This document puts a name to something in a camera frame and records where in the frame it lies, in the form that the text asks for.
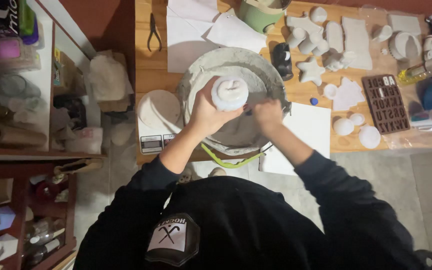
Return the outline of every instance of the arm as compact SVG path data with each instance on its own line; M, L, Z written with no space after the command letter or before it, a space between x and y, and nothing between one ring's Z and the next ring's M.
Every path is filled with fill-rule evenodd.
M216 110L211 101L216 79L196 94L188 125L152 162L144 164L129 184L117 190L81 242L75 269L112 269L115 261L117 265L142 265L151 229L194 148L243 112L243 108Z
M375 198L368 181L349 176L288 130L282 123L279 100L256 105L254 114L262 133L295 166L316 198L324 232L335 252L342 255L338 257L343 258L343 264L366 269L421 268L411 235L393 208Z

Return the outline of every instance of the white plastic bag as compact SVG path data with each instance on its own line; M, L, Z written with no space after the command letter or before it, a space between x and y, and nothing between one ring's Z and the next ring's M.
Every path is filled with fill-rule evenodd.
M97 102L122 100L128 94L127 89L131 89L126 69L112 57L97 55L89 69L89 81Z
M64 146L68 152L84 152L88 154L101 154L103 143L103 129L100 127L86 127L74 132L74 140L66 140Z

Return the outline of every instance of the plastic wrap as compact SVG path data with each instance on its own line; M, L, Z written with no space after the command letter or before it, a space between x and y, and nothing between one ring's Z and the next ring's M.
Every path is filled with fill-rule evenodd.
M359 15L360 19L366 21L369 36L372 35L375 29L387 25L387 15L407 15L418 17L419 27L421 28L422 34L418 35L417 38L421 42L421 45L423 45L424 38L429 33L429 26L424 22L423 15L407 14L400 11L386 11L381 8L367 5L359 9ZM423 53L421 53L421 56L416 59L397 61L389 53L388 44L389 40L383 42L370 42L369 50L373 62L373 69L366 71L367 76L383 74L393 74L396 76L401 70L423 63ZM382 50L387 50L388 53L383 54ZM407 86L399 85L399 90L401 91L405 110L408 113L408 116L423 111L421 100L424 90L431 82L432 78L429 78L417 84ZM383 135L382 138L389 149L402 150L397 151L399 153L414 154L432 151L432 132L421 132L415 128L411 128L406 131Z

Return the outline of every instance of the black sweatshirt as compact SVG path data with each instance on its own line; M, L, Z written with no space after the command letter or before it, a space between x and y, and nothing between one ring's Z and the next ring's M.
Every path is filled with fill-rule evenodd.
M324 233L280 193L230 176L176 185L179 175L157 157L117 190L74 269L424 268L368 181L316 151L295 172L320 205Z

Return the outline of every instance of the mixing bucket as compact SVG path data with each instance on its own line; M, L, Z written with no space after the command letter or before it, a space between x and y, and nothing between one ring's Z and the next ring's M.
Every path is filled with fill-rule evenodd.
M184 73L177 85L177 93L181 103L184 124L188 124L193 108L194 96L202 86L213 76L233 75L227 74L233 71L243 71L248 77L254 78L254 83L262 89L259 92L249 91L248 103L257 102L264 98L279 99L283 116L291 110L291 102L287 101L283 80L274 66L259 54L247 49L237 47L219 48L207 52L198 58ZM203 140L215 150L230 156L237 156L260 150L269 141L259 131L248 133L250 128L239 126L255 125L253 116L242 114L238 118L225 124L218 132ZM226 132L225 129L237 127L238 133Z

